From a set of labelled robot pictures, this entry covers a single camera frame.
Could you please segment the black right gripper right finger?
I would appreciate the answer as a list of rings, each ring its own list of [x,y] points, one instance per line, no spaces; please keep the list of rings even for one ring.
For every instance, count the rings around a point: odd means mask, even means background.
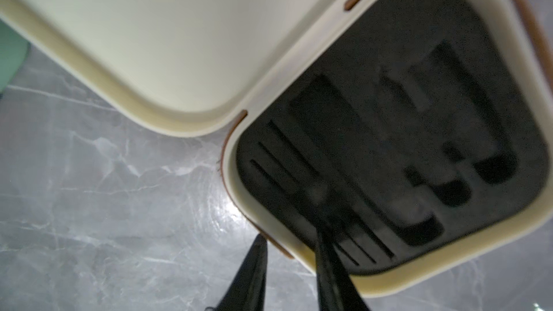
[[[315,263],[319,310],[370,311],[323,230],[317,230]]]

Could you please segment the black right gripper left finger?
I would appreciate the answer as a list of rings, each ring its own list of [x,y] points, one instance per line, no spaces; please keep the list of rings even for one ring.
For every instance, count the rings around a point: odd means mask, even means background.
[[[216,307],[207,310],[264,310],[267,262],[267,240],[259,234],[225,295]]]

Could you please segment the cream nail clipper case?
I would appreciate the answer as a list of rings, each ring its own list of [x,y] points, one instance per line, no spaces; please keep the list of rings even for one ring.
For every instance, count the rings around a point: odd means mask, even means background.
[[[526,0],[1,0],[139,125],[231,125],[229,197],[319,272],[390,295],[552,217],[552,56]]]

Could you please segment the green nail clipper case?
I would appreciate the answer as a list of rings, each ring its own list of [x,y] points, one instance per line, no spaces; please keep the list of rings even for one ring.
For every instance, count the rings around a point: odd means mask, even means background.
[[[3,94],[26,59],[30,43],[3,21],[1,21],[0,38],[0,82],[1,94]]]

